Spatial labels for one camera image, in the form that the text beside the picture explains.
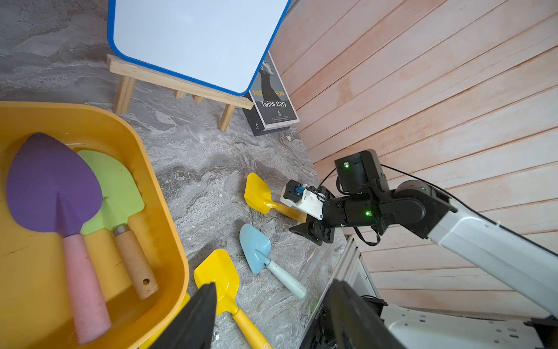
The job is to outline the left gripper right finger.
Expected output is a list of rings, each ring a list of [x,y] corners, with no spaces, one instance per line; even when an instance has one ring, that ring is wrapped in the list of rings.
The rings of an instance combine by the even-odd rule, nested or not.
[[[334,280],[328,293],[338,348],[404,348],[347,282]]]

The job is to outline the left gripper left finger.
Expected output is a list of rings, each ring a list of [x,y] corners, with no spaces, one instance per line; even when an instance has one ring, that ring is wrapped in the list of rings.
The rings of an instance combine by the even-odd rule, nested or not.
[[[204,284],[151,348],[210,348],[216,308],[215,283]]]

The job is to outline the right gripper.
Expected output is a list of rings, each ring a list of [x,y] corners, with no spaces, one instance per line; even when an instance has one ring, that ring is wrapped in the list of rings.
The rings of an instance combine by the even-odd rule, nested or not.
[[[322,243],[332,244],[334,241],[334,231],[343,225],[347,225],[336,204],[340,203],[325,186],[315,187],[319,192],[326,195],[327,201],[323,205],[323,219],[317,220],[307,215],[306,221],[289,228],[289,231],[298,236],[304,237],[312,243],[320,246]]]

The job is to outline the light green shovel wooden handle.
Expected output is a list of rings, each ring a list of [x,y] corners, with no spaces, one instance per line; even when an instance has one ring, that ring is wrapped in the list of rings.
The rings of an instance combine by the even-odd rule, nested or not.
[[[145,203],[130,171],[119,160],[99,151],[77,154],[89,165],[103,193],[99,212],[81,229],[87,236],[102,229],[113,234],[114,242],[138,297],[145,300],[158,291],[158,282],[147,257],[129,226],[129,218],[142,212]]]

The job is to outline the yellow storage box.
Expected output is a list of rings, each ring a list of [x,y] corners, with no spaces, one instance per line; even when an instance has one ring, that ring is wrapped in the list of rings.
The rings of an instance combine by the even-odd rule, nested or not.
[[[81,158],[90,149],[131,172],[145,206],[127,215],[158,291],[141,300],[115,237],[116,205]],[[125,120],[68,103],[1,104],[1,347],[137,348],[180,307],[187,259],[148,154]]]

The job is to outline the purple shovel pink handle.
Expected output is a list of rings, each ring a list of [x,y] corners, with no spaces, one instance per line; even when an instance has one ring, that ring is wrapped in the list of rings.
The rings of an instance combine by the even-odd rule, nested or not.
[[[64,143],[45,133],[35,133],[12,160],[6,191],[7,206],[18,225],[61,236],[78,343],[96,340],[110,329],[111,320],[81,235],[83,225],[103,203],[95,174]]]

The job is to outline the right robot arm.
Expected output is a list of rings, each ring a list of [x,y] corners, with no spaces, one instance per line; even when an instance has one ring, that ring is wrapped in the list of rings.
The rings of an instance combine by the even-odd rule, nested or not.
[[[368,149],[335,162],[334,196],[323,186],[288,182],[280,200],[306,214],[292,232],[331,243],[336,228],[368,226],[381,236],[400,225],[498,279],[549,313],[498,321],[412,311],[366,300],[333,280],[309,326],[303,348],[556,348],[557,255],[468,207],[436,185],[411,176],[391,189]]]

